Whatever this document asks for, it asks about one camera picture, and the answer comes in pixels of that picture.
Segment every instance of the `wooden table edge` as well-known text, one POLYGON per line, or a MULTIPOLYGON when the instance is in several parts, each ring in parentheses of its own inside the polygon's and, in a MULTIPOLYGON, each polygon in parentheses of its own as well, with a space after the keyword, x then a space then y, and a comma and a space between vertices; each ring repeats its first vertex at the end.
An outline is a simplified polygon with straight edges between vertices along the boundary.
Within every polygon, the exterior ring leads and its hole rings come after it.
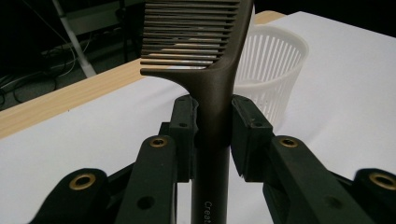
MULTIPOLYGON (((284 16, 263 11, 256 14, 255 23, 264 24, 284 16)), ((137 59, 0 112, 0 139, 136 82, 143 78, 140 68, 137 59)))

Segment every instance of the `comb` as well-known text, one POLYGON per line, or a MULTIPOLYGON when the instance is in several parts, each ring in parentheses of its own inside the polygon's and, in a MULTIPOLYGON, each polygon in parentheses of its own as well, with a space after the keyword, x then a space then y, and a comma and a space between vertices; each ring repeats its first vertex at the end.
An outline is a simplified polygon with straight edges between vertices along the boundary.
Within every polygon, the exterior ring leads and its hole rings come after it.
POLYGON ((226 223, 233 83, 252 0, 146 0, 140 73, 198 102, 191 223, 226 223))

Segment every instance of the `floor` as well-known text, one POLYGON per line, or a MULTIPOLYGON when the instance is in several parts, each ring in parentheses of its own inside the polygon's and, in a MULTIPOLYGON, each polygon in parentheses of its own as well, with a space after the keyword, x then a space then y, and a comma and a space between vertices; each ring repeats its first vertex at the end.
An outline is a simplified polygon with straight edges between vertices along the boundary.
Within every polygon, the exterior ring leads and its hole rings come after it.
MULTIPOLYGON (((81 47, 97 74, 124 63, 122 35, 118 28, 81 40, 81 47)), ((23 104, 86 78, 67 46, 43 52, 43 55, 50 64, 49 71, 14 77, 5 92, 0 92, 0 110, 23 104)), ((136 58, 132 51, 128 57, 129 60, 136 58)))

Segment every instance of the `white plastic basket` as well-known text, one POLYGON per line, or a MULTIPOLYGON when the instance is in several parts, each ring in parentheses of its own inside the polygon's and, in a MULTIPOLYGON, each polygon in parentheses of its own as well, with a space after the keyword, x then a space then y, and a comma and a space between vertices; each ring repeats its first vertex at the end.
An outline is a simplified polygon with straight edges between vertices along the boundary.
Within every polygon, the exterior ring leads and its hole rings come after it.
POLYGON ((250 27, 233 92, 251 99, 276 126, 285 112, 308 51, 301 37, 283 28, 250 27))

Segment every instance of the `comb tooth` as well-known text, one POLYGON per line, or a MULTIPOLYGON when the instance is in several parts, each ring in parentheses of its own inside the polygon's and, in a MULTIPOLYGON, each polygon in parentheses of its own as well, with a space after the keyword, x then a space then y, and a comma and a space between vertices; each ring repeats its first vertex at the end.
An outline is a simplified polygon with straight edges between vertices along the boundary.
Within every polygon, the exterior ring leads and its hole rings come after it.
POLYGON ((147 0, 142 64, 205 68, 219 60, 239 0, 147 0))

